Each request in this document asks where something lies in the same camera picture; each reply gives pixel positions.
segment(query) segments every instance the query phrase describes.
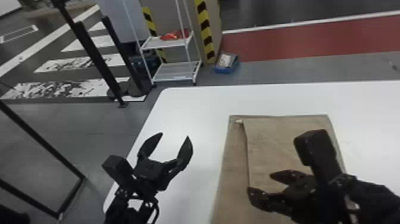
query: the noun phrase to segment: metal shelf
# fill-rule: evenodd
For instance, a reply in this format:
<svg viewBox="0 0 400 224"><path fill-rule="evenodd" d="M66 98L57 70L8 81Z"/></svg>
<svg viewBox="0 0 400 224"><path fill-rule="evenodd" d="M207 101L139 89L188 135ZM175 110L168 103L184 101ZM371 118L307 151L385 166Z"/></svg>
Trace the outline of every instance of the metal shelf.
<svg viewBox="0 0 400 224"><path fill-rule="evenodd" d="M159 36L151 36L146 42L141 46L141 49L149 50L149 49L158 49L158 48L173 48L176 46L187 46L190 40L193 37L193 31L190 32L190 35L187 38L181 38L178 40L169 40L163 41Z"/></svg>
<svg viewBox="0 0 400 224"><path fill-rule="evenodd" d="M193 80L201 66L200 61L181 62L181 63L162 63L154 74L153 82Z"/></svg>

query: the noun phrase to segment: tabletop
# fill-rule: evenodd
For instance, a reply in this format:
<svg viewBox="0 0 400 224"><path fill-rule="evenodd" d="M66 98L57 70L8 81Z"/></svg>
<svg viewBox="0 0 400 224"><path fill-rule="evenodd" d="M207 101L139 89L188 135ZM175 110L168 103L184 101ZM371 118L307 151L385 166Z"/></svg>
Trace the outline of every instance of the tabletop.
<svg viewBox="0 0 400 224"><path fill-rule="evenodd" d="M400 81L170 88L157 99L127 160L134 167L139 147L158 132L164 136L151 158L170 160L189 136L192 160L157 195L157 222L204 224L211 220L230 115L327 114L347 172L400 195L398 96ZM104 211L116 189L114 183Z"/></svg>

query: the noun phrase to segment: shelf rack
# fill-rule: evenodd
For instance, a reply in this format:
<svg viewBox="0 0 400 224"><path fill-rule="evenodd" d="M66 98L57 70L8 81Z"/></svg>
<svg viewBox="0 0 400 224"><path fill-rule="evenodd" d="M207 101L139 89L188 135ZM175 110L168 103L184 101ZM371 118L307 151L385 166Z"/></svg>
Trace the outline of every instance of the shelf rack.
<svg viewBox="0 0 400 224"><path fill-rule="evenodd" d="M186 11L186 16L189 22L190 26L190 34L189 36L185 36L184 28L183 28L183 22L182 22L182 15L180 13L180 5L178 0L175 0L175 5L176 5L176 10L178 12L178 18L179 18L179 24L180 24L180 30L182 31L183 38L177 39L177 40L169 40L169 41L163 41L160 39L159 36L151 36L149 35L149 38L143 43L142 46L140 46L138 36L136 34L135 28L133 27L132 19L129 16L128 9L126 7L126 0L122 0L125 8L125 12L129 18L130 26L132 29L132 33L136 39L137 47L139 48L140 51L140 56L142 57L143 63L146 68L146 72L149 76L149 79L151 81L152 85L155 85L155 82L166 82L166 81L178 81L178 80L191 80L193 82L193 85L196 85L196 78L197 74L199 72L200 66L202 64L201 61L201 56L200 56L200 51L199 51L199 46L196 41L196 36L194 34L194 29L193 29L193 24L190 19L189 15L189 10L188 10L188 5L186 3L186 0L183 0L183 6ZM196 45L196 50L197 50L197 55L199 60L197 61L192 61L190 58L190 53L189 53L189 44L194 39L195 45ZM162 63L156 73L154 74L154 77L151 77L147 62L145 60L143 51L144 50L149 50L149 49L160 49L160 48L176 48L176 47L184 47L186 50L186 56L187 56L187 61L185 62L180 62L180 63Z"/></svg>

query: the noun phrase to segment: beige cloth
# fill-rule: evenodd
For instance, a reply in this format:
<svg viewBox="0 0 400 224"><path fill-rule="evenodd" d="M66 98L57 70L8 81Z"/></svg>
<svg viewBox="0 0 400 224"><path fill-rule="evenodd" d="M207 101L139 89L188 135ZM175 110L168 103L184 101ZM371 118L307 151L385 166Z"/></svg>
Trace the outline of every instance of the beige cloth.
<svg viewBox="0 0 400 224"><path fill-rule="evenodd" d="M212 223L293 223L286 216L252 207L246 188L280 192L285 185L271 180L270 173L285 169L311 173L301 164L293 139L313 129L326 129L338 152L332 125L325 115L230 116ZM337 160L344 170L340 153Z"/></svg>

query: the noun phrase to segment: yellow and black striped pillar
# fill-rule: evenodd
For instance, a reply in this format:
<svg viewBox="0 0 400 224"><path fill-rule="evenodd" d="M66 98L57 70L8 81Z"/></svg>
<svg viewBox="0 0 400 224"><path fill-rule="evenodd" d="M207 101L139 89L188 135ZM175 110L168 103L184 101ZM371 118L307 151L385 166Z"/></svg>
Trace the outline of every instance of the yellow and black striped pillar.
<svg viewBox="0 0 400 224"><path fill-rule="evenodd" d="M145 16L145 20L147 22L147 27L149 28L151 36L157 36L157 29L155 27L155 23L153 22L153 16L151 14L149 7L143 7L143 15ZM165 52L163 49L156 49L157 55L160 57L163 63L167 63L167 57L165 56Z"/></svg>
<svg viewBox="0 0 400 224"><path fill-rule="evenodd" d="M201 38L204 44L205 57L207 63L214 63L216 58L213 44L213 35L210 28L210 16L207 11L205 0L195 0L197 18L201 30Z"/></svg>

